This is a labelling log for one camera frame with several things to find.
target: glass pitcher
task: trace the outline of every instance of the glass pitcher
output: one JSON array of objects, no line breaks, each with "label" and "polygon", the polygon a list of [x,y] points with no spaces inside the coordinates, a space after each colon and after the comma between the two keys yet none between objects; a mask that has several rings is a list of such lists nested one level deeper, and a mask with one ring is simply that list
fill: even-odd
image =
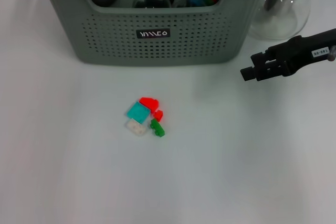
[{"label": "glass pitcher", "polygon": [[311,0],[263,0],[250,33],[262,39],[289,39],[304,28],[310,8]]}]

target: label on robot arm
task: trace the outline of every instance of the label on robot arm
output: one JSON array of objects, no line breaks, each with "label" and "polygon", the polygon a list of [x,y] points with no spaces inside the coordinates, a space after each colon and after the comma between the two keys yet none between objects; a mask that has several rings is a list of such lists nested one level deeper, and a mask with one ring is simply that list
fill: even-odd
[{"label": "label on robot arm", "polygon": [[313,55],[313,57],[319,57],[322,55],[328,55],[330,53],[329,51],[329,47],[324,47],[315,51],[312,51],[311,54]]}]

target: basket logo label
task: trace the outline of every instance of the basket logo label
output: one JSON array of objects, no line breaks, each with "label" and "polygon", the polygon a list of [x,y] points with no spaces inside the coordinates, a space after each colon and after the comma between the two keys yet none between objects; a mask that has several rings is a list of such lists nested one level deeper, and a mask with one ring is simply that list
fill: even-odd
[{"label": "basket logo label", "polygon": [[170,29],[137,30],[136,36],[138,39],[167,38],[170,37]]}]

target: red block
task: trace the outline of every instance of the red block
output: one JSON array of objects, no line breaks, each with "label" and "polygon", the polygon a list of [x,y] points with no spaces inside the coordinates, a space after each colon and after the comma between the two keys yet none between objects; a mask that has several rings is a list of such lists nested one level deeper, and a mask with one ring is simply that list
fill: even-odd
[{"label": "red block", "polygon": [[139,102],[151,110],[153,114],[159,107],[159,101],[153,98],[142,97]]},{"label": "red block", "polygon": [[158,110],[153,114],[153,117],[159,122],[161,121],[161,118],[163,117],[163,111]]}]

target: blue toy piece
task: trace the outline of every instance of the blue toy piece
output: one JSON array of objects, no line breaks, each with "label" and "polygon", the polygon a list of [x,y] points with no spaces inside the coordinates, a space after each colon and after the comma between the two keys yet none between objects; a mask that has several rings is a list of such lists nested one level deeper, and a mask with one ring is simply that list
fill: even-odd
[{"label": "blue toy piece", "polygon": [[150,113],[150,109],[142,105],[140,102],[136,102],[135,105],[127,112],[127,116],[142,124]]}]

